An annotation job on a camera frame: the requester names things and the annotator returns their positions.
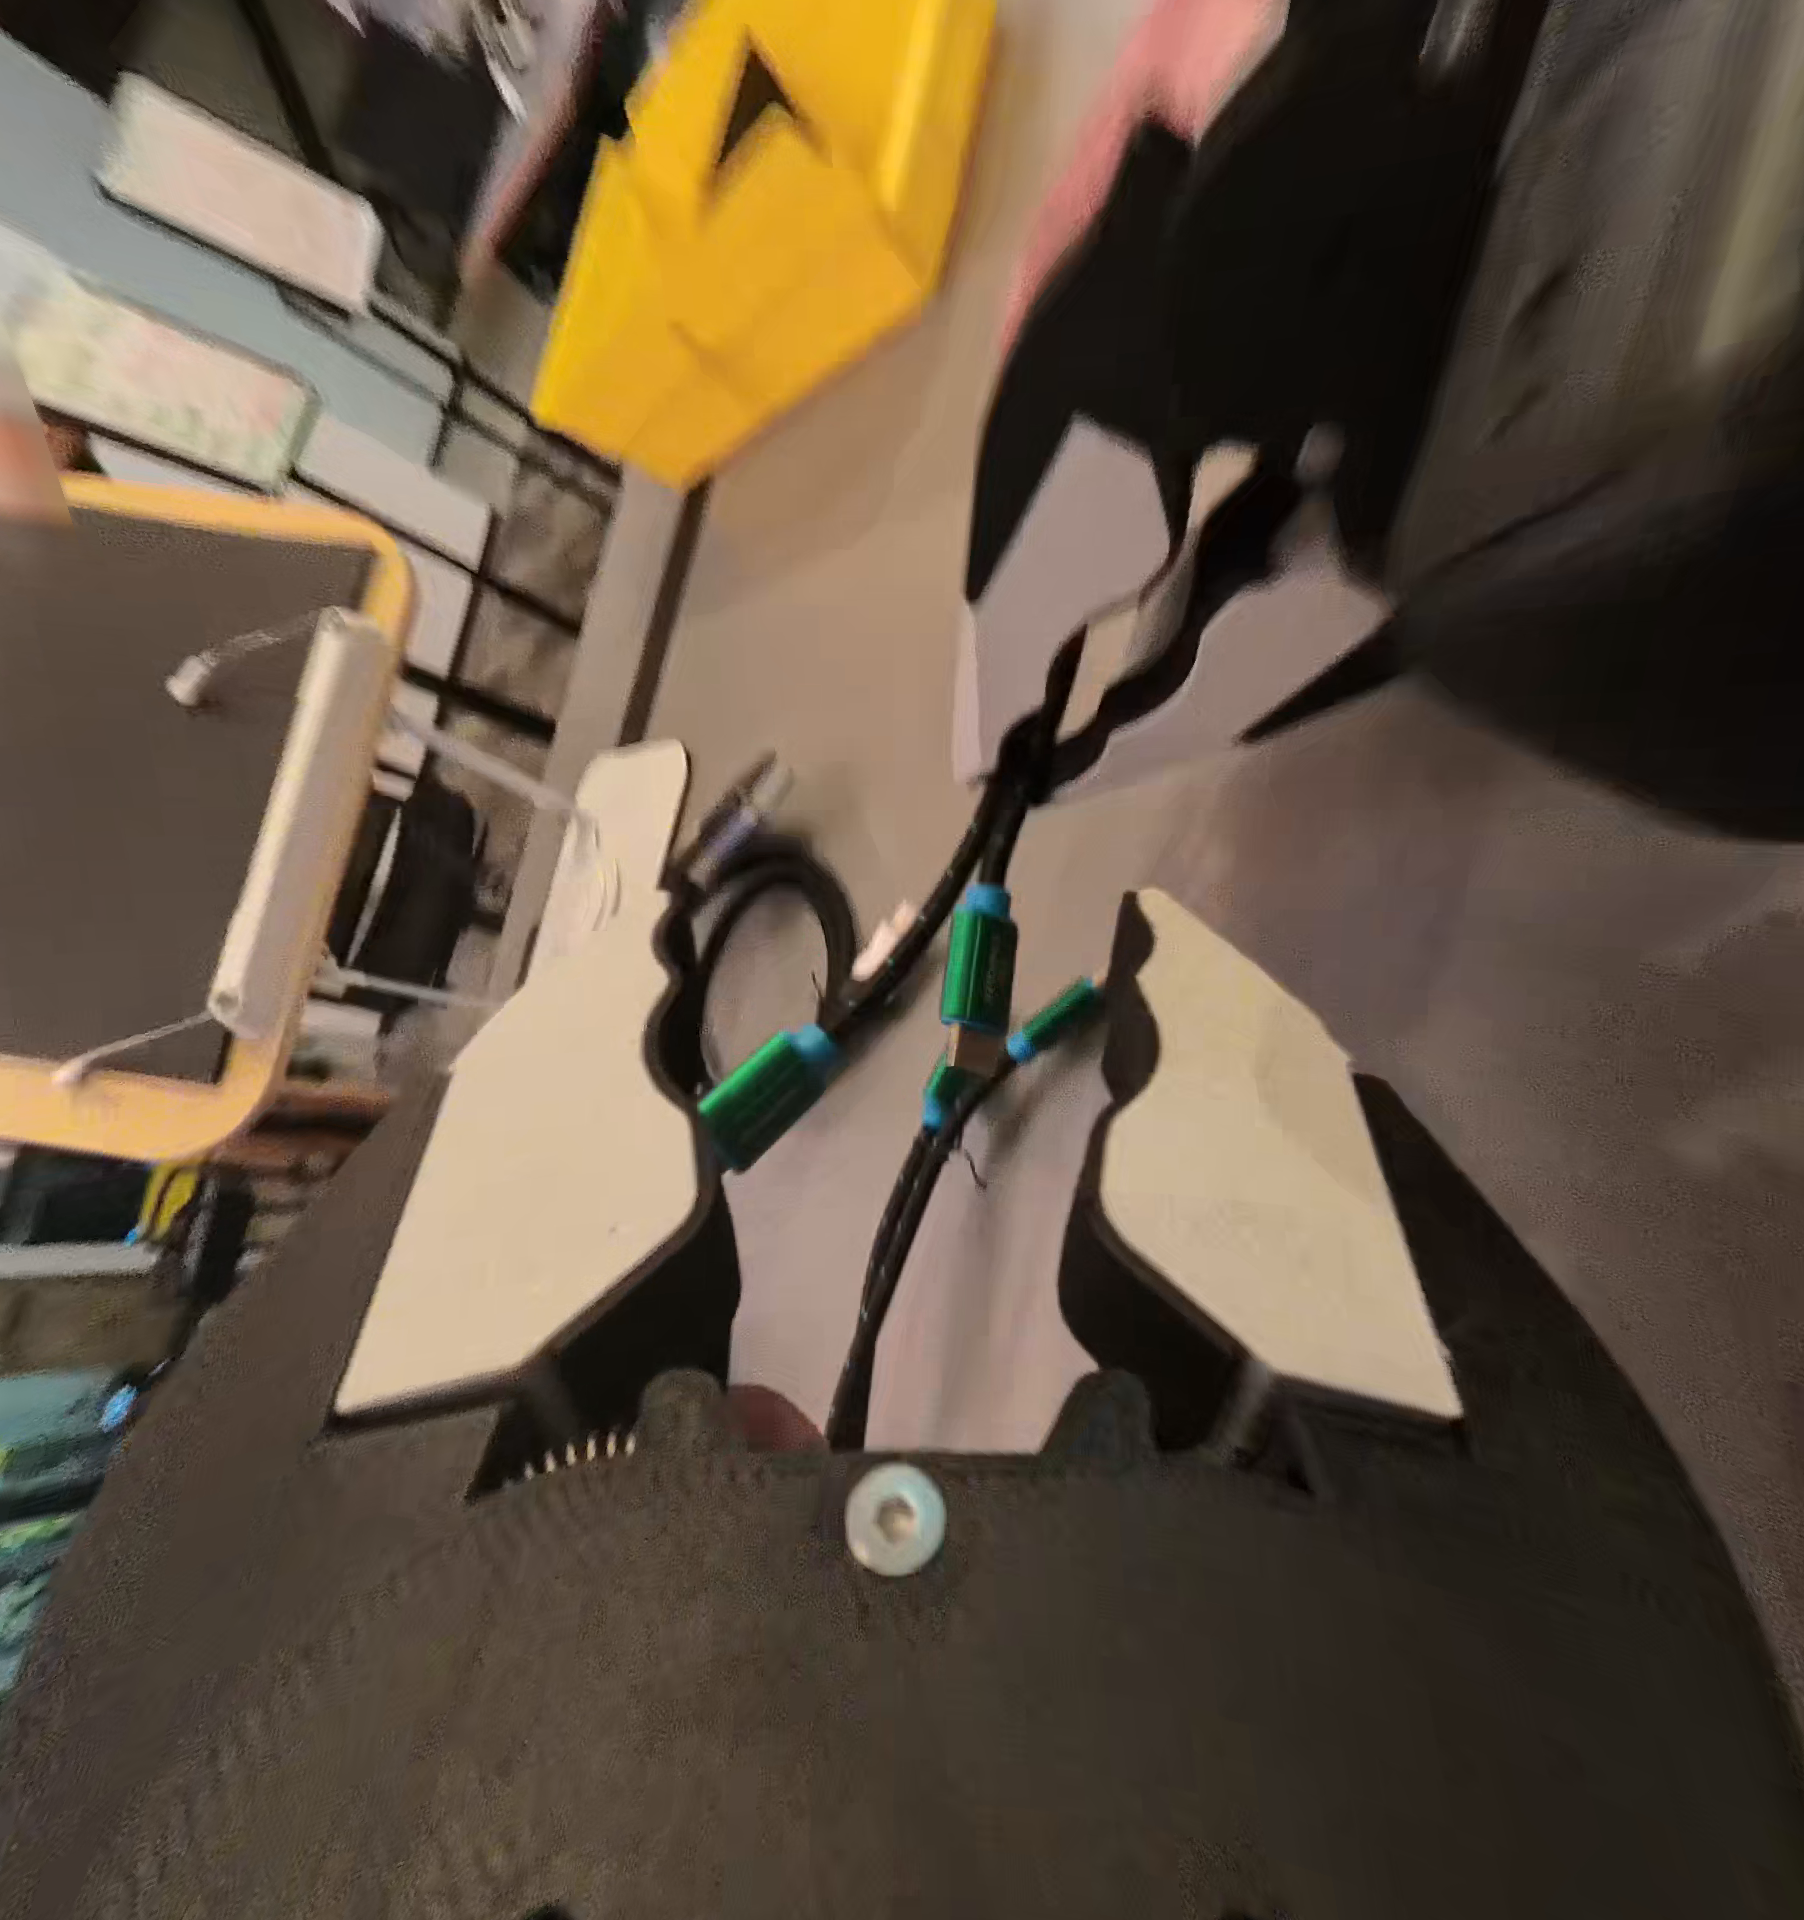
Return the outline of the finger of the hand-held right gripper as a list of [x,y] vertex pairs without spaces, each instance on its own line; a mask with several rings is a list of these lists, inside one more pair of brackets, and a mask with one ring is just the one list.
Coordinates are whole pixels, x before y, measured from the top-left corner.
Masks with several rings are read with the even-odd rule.
[[1100,423],[1065,429],[1003,553],[964,590],[953,774],[978,785],[1043,709],[1065,648],[1140,599],[1189,524],[1190,473]]
[[1339,447],[1200,458],[1165,572],[1087,633],[1050,801],[1097,801],[1228,755],[1384,624],[1389,599],[1337,514],[1339,466]]

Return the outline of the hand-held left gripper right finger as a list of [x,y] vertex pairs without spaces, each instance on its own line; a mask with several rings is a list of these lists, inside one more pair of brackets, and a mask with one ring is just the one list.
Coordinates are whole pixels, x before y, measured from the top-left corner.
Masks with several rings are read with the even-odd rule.
[[1159,890],[1117,913],[1094,1122],[1058,1271],[1159,1453],[1256,1453],[1292,1418],[1412,1444],[1465,1404],[1346,1051]]

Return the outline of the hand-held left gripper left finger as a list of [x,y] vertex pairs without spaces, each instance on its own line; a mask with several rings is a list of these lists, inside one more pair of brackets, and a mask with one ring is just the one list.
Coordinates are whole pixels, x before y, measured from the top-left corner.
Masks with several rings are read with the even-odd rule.
[[629,1420],[673,1369],[727,1380],[739,1255],[667,1073],[670,897],[626,897],[448,1070],[356,1347],[341,1420],[537,1404]]

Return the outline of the person's right hand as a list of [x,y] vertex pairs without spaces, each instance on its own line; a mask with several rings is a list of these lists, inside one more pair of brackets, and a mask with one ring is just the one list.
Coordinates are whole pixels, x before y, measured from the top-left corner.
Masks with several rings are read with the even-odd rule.
[[1284,36],[1287,2],[1156,2],[1122,41],[1106,86],[1043,193],[1010,281],[1002,346],[1106,202],[1132,130],[1156,123],[1200,142],[1222,104]]

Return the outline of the person's left hand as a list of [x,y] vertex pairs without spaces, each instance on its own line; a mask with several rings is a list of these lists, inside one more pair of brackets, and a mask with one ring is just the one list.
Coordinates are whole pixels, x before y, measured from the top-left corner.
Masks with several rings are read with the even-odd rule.
[[727,1390],[730,1428],[750,1453],[825,1453],[816,1423],[788,1396],[763,1383]]

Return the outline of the yellow plastic bin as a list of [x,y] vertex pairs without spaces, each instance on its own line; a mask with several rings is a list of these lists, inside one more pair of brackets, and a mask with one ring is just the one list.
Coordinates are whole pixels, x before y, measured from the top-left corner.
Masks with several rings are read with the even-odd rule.
[[534,421],[682,492],[912,324],[993,32],[989,2],[692,5],[597,149]]

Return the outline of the white plastic bar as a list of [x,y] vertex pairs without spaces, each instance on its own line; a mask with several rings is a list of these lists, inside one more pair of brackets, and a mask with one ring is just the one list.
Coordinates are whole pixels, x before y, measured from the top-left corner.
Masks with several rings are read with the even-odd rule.
[[375,620],[322,610],[206,1004],[235,1042],[280,1037],[329,947],[385,732],[390,672],[386,633]]

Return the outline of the wooden-edged black board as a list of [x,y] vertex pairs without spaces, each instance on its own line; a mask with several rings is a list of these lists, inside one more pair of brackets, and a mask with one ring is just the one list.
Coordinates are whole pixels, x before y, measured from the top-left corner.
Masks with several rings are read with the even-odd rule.
[[192,1159],[279,1088],[305,998],[267,1043],[204,1026],[74,1088],[52,1073],[208,1008],[310,643],[199,712],[165,680],[217,637],[343,608],[386,633],[390,697],[414,575],[332,504],[58,483],[58,512],[0,518],[0,1141]]

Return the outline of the whiteboard on black stand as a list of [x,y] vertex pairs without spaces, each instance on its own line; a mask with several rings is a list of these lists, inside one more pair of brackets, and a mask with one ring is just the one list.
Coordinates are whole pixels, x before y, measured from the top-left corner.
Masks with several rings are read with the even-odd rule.
[[111,199],[329,310],[369,312],[385,229],[361,195],[146,77],[122,74],[108,111]]

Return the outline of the whiteboard with green writing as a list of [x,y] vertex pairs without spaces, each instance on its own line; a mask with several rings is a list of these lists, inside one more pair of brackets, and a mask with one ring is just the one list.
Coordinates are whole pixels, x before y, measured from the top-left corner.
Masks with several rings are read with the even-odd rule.
[[297,371],[82,281],[22,296],[8,336],[42,412],[262,492],[291,481],[321,413]]

